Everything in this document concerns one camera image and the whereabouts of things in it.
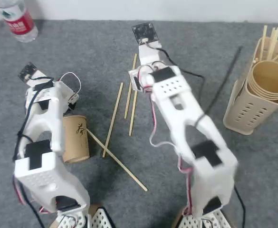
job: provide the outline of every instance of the red wire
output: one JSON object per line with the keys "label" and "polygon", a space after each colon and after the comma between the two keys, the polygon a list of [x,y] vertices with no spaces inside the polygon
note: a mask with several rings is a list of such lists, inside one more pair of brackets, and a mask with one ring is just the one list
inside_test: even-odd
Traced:
{"label": "red wire", "polygon": [[186,195],[187,195],[187,202],[188,205],[183,210],[183,215],[188,216],[192,214],[192,195],[191,195],[191,174],[192,174],[192,167],[189,168],[182,168],[182,158],[179,156],[178,158],[178,169],[181,173],[186,174]]}

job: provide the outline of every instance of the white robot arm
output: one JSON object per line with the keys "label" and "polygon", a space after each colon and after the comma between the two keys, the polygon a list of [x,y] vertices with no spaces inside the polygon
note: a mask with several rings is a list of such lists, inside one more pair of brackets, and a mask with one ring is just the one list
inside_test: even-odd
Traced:
{"label": "white robot arm", "polygon": [[[73,218],[72,225],[64,223],[64,227],[90,227],[89,194],[59,158],[65,145],[63,114],[79,96],[62,81],[47,79],[32,64],[23,69],[20,77],[31,87],[26,93],[28,120],[22,132],[27,137],[20,138],[14,175],[48,212]],[[51,141],[37,142],[45,131],[51,132]]]}
{"label": "white robot arm", "polygon": [[[204,114],[191,87],[177,66],[160,62],[161,44],[151,23],[133,27],[139,43],[141,66],[129,71],[132,87],[150,91],[171,133],[175,152],[193,168],[191,178],[192,214],[196,218],[228,204],[238,165],[236,157],[209,116]],[[207,141],[194,147],[186,142],[185,127],[196,125]]]}

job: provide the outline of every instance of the plastic bottle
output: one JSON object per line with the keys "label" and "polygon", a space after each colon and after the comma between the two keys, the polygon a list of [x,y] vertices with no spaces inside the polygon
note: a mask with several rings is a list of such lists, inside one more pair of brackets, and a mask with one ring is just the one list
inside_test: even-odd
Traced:
{"label": "plastic bottle", "polygon": [[27,43],[38,36],[38,29],[23,0],[0,0],[0,14],[18,41]]}

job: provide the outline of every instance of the brown paper cup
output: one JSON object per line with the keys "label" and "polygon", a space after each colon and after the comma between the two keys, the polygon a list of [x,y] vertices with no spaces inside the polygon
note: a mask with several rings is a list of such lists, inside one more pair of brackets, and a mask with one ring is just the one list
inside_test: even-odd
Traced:
{"label": "brown paper cup", "polygon": [[258,62],[249,73],[249,82],[264,94],[278,97],[278,62]]}
{"label": "brown paper cup", "polygon": [[254,92],[255,95],[258,95],[261,98],[264,98],[267,100],[278,100],[278,95],[269,95],[267,93],[264,93],[259,88],[257,88],[256,85],[254,83],[252,83],[252,81],[250,79],[251,78],[249,78],[249,80],[248,80],[248,86],[249,86],[250,90],[252,90]]}
{"label": "brown paper cup", "polygon": [[72,115],[63,118],[65,127],[65,153],[63,161],[75,163],[89,158],[86,117]]}

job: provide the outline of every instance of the black cable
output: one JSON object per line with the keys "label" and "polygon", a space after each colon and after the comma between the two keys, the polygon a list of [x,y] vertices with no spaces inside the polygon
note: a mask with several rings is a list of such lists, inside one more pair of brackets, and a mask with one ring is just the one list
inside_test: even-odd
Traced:
{"label": "black cable", "polygon": [[35,80],[40,80],[40,79],[53,79],[52,77],[46,77],[46,76],[43,76],[43,77],[37,77],[37,78],[31,78],[31,80],[35,81]]}
{"label": "black cable", "polygon": [[211,228],[213,228],[213,222],[208,218],[202,218],[201,220],[209,221],[211,223]]}
{"label": "black cable", "polygon": [[38,212],[35,210],[35,208],[32,206],[32,204],[30,203],[30,200],[28,199],[27,195],[26,195],[26,192],[24,190],[24,187],[21,183],[19,183],[19,187],[20,187],[20,190],[21,190],[21,194],[23,195],[24,197],[24,200],[26,201],[26,203],[29,205],[29,207],[31,208],[32,212],[34,213],[35,217],[37,218],[38,222],[39,222],[39,225],[41,228],[45,228],[42,220],[40,219],[39,215],[38,215]]}
{"label": "black cable", "polygon": [[166,55],[166,57],[168,58],[168,60],[169,60],[173,65],[177,66],[182,72],[187,73],[187,74],[189,74],[189,75],[193,75],[193,76],[199,77],[199,78],[202,79],[202,84],[201,84],[201,86],[200,86],[199,93],[198,93],[198,103],[200,104],[200,103],[201,103],[202,90],[203,90],[203,87],[204,87],[204,84],[205,84],[205,76],[199,75],[199,74],[197,74],[197,73],[194,73],[194,72],[191,72],[191,71],[188,71],[188,70],[184,70],[184,69],[182,69],[181,67],[179,67],[178,64],[176,64],[176,63],[171,59],[171,57],[169,56],[169,54],[167,53],[167,51],[164,50],[163,48],[151,47],[148,43],[145,43],[145,44],[146,44],[149,48],[151,48],[151,49],[155,49],[155,50],[158,50],[158,51],[163,52],[163,53]]}
{"label": "black cable", "polygon": [[228,81],[228,79],[229,79],[229,77],[230,77],[230,74],[231,74],[231,72],[232,72],[232,70],[233,70],[233,68],[234,68],[234,66],[235,66],[235,64],[236,64],[236,62],[237,62],[237,60],[238,60],[238,57],[239,57],[239,55],[240,55],[241,50],[242,50],[242,46],[239,46],[238,49],[237,49],[237,51],[236,51],[236,53],[235,53],[235,55],[234,55],[234,57],[233,57],[232,62],[230,63],[230,66],[229,66],[229,68],[228,68],[228,71],[226,72],[226,75],[225,75],[225,77],[224,77],[223,82],[222,82],[221,85],[219,86],[219,88],[218,88],[218,90],[217,90],[217,92],[216,92],[216,94],[215,94],[213,100],[211,101],[209,107],[206,109],[206,111],[204,112],[204,114],[202,114],[202,115],[198,118],[198,120],[196,121],[194,127],[197,127],[199,121],[200,121],[204,116],[206,116],[206,115],[208,115],[208,114],[210,113],[211,108],[213,108],[214,104],[216,103],[216,101],[217,101],[217,99],[218,99],[218,97],[219,97],[219,95],[220,95],[221,90],[223,89],[224,85],[226,84],[226,82]]}
{"label": "black cable", "polygon": [[32,140],[29,136],[27,136],[27,135],[25,135],[25,134],[20,134],[20,137],[25,137],[25,138],[28,139],[30,142],[33,142],[33,140]]}
{"label": "black cable", "polygon": [[47,83],[45,83],[45,84],[43,85],[43,87],[42,87],[40,90],[36,91],[36,93],[35,93],[34,96],[32,97],[32,99],[31,99],[31,101],[30,101],[30,104],[29,104],[29,106],[28,106],[28,111],[27,111],[27,115],[26,115],[26,117],[25,117],[25,120],[24,120],[24,122],[23,122],[23,124],[22,124],[22,126],[21,126],[21,128],[20,128],[20,130],[19,130],[19,132],[17,133],[17,136],[18,136],[18,137],[17,137],[15,149],[14,149],[14,155],[13,155],[13,158],[12,158],[13,162],[17,159],[17,154],[18,154],[18,150],[19,150],[19,143],[20,143],[20,140],[21,140],[21,138],[22,138],[22,135],[23,135],[25,126],[26,126],[26,124],[27,124],[27,121],[28,121],[28,119],[29,119],[30,111],[31,111],[32,105],[33,105],[33,103],[34,103],[34,100],[35,100],[35,98],[38,96],[38,94],[39,94],[49,83],[52,83],[53,80],[54,80],[54,78],[51,78],[51,77],[47,77],[47,78],[50,78],[50,80],[49,80]]}
{"label": "black cable", "polygon": [[243,210],[243,215],[242,215],[242,228],[244,228],[244,227],[245,227],[245,220],[246,220],[246,208],[245,208],[245,205],[244,205],[244,203],[243,203],[243,200],[242,200],[242,198],[241,198],[241,196],[240,196],[240,194],[239,194],[239,192],[238,192],[238,189],[236,188],[236,185],[234,185],[234,190],[235,190],[236,195],[237,195],[237,197],[238,197],[238,199],[239,199],[239,201],[240,201],[240,204],[241,204],[241,206],[242,206],[242,210]]}

